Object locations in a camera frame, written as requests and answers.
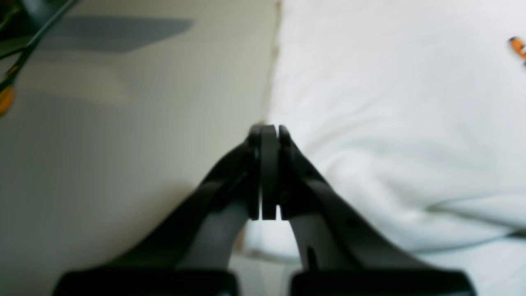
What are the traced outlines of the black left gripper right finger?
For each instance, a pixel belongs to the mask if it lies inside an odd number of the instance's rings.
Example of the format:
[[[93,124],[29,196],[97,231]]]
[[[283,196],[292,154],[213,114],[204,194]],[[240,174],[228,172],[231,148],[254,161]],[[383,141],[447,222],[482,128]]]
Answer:
[[[261,128],[262,218],[291,225],[302,272],[291,296],[475,296],[468,276],[418,260],[337,195],[285,126]]]

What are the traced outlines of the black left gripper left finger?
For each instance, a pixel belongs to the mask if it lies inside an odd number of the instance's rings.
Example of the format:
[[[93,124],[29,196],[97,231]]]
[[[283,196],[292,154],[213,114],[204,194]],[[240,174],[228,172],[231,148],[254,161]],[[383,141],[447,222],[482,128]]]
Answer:
[[[54,295],[238,296],[228,264],[242,227],[259,217],[260,166],[255,125],[146,238],[106,264],[64,274]]]

